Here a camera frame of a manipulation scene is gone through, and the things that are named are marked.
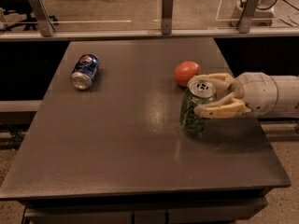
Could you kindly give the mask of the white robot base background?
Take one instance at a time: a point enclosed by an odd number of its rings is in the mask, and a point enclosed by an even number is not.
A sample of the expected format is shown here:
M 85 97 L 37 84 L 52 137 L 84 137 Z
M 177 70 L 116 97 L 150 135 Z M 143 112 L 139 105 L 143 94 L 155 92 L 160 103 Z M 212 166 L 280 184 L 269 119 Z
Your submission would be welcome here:
M 235 9 L 231 17 L 231 25 L 236 27 L 246 5 L 246 0 L 236 2 Z M 277 0 L 259 0 L 253 15 L 252 25 L 271 26 L 275 17 L 274 6 Z

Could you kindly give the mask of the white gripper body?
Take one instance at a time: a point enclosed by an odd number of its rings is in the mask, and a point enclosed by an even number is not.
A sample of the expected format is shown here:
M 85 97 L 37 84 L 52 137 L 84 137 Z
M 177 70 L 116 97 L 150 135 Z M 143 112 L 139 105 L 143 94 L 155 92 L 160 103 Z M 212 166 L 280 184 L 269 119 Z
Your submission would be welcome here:
M 245 114 L 260 117 L 271 111 L 278 100 L 278 88 L 273 78 L 264 73 L 246 72 L 235 79 L 237 98 L 245 103 Z

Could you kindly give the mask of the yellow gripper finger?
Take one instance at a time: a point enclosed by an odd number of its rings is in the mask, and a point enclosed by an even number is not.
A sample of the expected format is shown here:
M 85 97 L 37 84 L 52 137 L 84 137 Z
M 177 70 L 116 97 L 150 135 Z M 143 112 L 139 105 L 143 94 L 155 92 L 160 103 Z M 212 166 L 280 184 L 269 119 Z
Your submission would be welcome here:
M 247 112 L 245 102 L 231 92 L 219 101 L 197 105 L 194 113 L 204 119 L 230 119 Z
M 213 73 L 207 75 L 197 75 L 188 81 L 191 85 L 195 81 L 205 81 L 214 86 L 217 91 L 228 91 L 233 93 L 235 98 L 243 98 L 245 96 L 244 89 L 240 82 L 228 73 Z

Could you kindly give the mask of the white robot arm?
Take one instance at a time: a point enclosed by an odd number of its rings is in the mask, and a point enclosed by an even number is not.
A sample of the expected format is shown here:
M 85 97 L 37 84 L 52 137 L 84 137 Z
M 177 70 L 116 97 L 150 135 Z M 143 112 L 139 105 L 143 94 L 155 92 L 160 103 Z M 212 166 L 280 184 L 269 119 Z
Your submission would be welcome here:
M 299 117 L 299 77 L 296 76 L 245 72 L 232 77 L 228 73 L 215 73 L 194 76 L 188 86 L 205 98 L 222 94 L 218 101 L 195 106 L 193 111 L 201 118 Z

